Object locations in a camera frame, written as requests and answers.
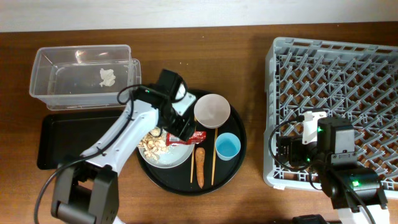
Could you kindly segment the pink bowl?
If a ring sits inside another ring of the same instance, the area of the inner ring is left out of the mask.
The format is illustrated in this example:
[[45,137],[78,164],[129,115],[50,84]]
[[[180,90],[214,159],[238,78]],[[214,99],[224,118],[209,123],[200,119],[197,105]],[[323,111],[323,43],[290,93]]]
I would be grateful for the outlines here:
[[226,98],[217,94],[207,94],[198,99],[194,106],[194,115],[204,127],[221,127],[231,114],[231,106]]

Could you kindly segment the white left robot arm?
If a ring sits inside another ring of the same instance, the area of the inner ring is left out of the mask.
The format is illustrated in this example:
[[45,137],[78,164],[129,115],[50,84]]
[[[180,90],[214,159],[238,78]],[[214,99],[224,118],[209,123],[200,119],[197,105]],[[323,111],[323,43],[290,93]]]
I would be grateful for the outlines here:
[[189,139],[194,122],[187,111],[196,96],[184,84],[131,85],[124,111],[97,143],[79,158],[60,164],[37,197],[34,222],[39,222],[42,197],[55,183],[50,213],[65,223],[120,223],[118,177],[126,161],[146,134],[158,127]]

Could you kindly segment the grey round plate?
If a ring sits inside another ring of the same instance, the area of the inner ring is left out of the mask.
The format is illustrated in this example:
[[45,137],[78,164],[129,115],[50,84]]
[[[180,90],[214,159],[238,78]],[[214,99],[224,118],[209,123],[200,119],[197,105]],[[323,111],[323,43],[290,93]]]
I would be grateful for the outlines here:
[[192,155],[193,144],[169,146],[169,152],[161,155],[158,161],[147,159],[144,157],[143,150],[139,148],[138,150],[140,155],[149,165],[160,169],[169,169],[179,166]]

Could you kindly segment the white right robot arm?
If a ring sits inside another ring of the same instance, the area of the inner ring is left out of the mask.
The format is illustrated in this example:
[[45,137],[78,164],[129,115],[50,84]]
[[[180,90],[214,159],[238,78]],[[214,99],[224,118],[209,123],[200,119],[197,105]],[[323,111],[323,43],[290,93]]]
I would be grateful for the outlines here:
[[330,198],[341,223],[389,223],[388,201],[379,176],[358,165],[351,121],[321,118],[315,124],[315,137],[279,137],[272,157],[289,171],[316,173],[319,189]]

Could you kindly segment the white tissue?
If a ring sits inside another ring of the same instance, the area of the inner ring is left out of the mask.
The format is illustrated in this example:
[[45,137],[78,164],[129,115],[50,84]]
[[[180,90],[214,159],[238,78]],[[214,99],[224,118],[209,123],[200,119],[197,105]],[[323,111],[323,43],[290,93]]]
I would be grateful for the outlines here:
[[113,86],[115,84],[116,76],[114,75],[114,70],[105,70],[102,68],[99,72],[102,79],[102,82],[99,84],[101,87]]

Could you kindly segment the light blue cup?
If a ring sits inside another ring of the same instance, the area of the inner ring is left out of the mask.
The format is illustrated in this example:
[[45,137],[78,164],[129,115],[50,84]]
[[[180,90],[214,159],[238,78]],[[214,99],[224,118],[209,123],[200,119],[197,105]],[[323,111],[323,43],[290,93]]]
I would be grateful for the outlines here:
[[241,141],[233,133],[223,133],[216,138],[217,156],[223,161],[229,161],[241,150]]

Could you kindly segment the red snack wrapper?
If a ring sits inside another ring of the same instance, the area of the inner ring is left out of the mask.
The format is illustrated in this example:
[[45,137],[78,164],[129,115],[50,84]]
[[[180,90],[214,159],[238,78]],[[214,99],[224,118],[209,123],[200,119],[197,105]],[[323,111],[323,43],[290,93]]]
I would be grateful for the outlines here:
[[206,131],[195,131],[193,135],[187,140],[183,141],[178,137],[167,133],[166,135],[166,145],[167,146],[178,146],[178,145],[191,145],[199,144],[206,139]]

